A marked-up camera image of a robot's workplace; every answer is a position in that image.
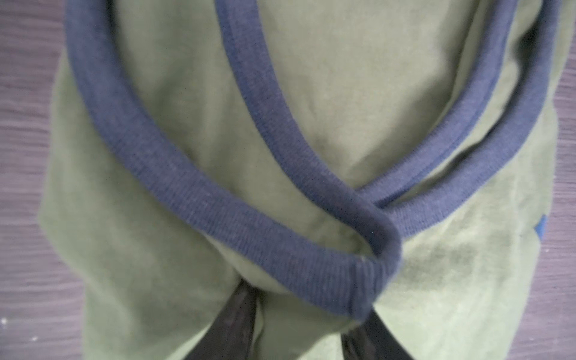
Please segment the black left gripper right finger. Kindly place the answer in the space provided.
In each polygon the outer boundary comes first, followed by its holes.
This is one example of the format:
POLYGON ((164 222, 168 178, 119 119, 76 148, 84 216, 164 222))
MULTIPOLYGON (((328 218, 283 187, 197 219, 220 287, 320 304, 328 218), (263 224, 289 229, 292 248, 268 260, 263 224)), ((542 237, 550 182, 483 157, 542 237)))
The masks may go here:
POLYGON ((340 339, 345 360, 413 360, 375 310, 362 325, 340 339))

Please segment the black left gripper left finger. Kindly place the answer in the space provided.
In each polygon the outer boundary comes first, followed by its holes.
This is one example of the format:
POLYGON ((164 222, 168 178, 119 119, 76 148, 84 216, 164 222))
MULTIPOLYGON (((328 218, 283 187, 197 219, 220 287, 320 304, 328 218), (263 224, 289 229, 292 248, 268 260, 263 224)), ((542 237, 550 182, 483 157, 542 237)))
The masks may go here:
POLYGON ((185 360, 247 360, 254 338, 258 290, 243 280, 185 360))

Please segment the green tank top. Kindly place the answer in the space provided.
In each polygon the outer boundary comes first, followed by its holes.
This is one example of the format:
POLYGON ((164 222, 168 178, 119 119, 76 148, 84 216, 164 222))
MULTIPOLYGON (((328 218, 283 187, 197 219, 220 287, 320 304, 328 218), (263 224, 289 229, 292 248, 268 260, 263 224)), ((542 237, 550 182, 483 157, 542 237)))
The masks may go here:
POLYGON ((68 1, 40 226, 84 359, 504 359, 551 210, 573 1, 68 1))

